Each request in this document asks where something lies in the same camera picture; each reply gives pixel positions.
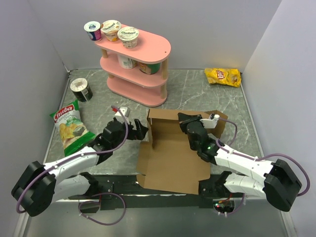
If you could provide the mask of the brown cardboard box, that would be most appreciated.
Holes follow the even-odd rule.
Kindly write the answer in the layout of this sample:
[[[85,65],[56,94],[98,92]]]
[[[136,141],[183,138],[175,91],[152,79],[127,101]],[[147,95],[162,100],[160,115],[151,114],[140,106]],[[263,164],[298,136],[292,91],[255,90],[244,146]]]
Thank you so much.
[[[145,189],[197,195],[199,182],[210,178],[211,165],[191,150],[178,113],[149,109],[149,140],[140,143],[136,178]]]

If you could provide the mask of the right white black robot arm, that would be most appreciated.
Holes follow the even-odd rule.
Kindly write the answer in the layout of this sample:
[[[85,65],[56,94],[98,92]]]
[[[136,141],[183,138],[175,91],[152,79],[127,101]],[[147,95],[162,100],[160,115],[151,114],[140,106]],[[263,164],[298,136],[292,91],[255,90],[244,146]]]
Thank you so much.
[[[201,115],[178,113],[179,126],[188,137],[191,150],[205,162],[229,168],[213,185],[217,194],[242,193],[266,199],[278,210],[288,212],[296,197],[304,195],[302,183],[284,154],[277,154],[276,161],[258,158],[241,153],[219,139],[209,137],[207,130],[215,128],[221,117],[211,114],[209,118]]]

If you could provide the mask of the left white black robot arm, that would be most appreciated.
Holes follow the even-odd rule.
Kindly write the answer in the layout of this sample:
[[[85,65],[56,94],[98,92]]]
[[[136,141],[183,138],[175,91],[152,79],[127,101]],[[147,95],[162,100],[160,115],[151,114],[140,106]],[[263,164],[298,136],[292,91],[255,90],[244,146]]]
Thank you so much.
[[[102,133],[74,154],[46,164],[29,164],[11,191],[17,200],[16,211],[34,217],[60,199],[95,197],[100,190],[98,181],[83,169],[106,161],[126,140],[143,140],[148,128],[138,119],[134,122],[113,119]]]

